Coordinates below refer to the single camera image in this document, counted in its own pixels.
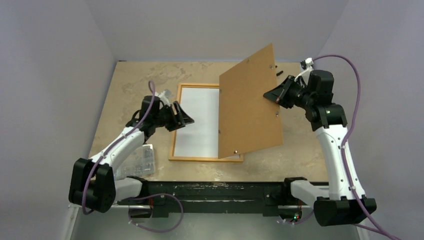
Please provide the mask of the brown backing board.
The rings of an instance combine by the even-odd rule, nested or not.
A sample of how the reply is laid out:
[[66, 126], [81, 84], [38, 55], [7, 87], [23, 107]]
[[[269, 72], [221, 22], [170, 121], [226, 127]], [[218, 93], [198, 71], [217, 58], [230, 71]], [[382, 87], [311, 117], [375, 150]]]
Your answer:
[[218, 157], [284, 143], [280, 107], [263, 95], [277, 86], [274, 48], [268, 44], [219, 76]]

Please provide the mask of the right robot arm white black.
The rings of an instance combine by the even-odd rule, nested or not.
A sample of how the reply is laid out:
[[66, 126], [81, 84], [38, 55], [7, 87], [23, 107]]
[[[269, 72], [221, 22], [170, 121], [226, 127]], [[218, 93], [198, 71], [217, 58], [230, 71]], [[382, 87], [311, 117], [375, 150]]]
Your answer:
[[296, 106], [305, 111], [325, 159], [328, 190], [322, 190], [302, 177], [286, 178], [280, 196], [288, 204], [302, 201], [313, 209], [320, 226], [354, 225], [377, 209], [375, 199], [368, 198], [353, 163], [344, 108], [333, 102], [334, 76], [314, 68], [313, 58], [300, 63], [302, 72], [288, 75], [263, 97], [285, 109]]

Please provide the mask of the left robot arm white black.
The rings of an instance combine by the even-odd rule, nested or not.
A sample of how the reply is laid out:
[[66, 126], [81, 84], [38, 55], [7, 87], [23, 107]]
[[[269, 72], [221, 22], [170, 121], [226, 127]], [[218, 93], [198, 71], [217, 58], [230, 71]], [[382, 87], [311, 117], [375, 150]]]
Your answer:
[[117, 180], [115, 174], [122, 163], [156, 132], [184, 128], [195, 121], [178, 101], [170, 102], [170, 93], [153, 92], [145, 96], [122, 132], [106, 148], [92, 157], [79, 158], [73, 165], [68, 199], [81, 206], [85, 215], [105, 213], [113, 203], [131, 199], [138, 205], [146, 203], [149, 191], [140, 177], [127, 176]]

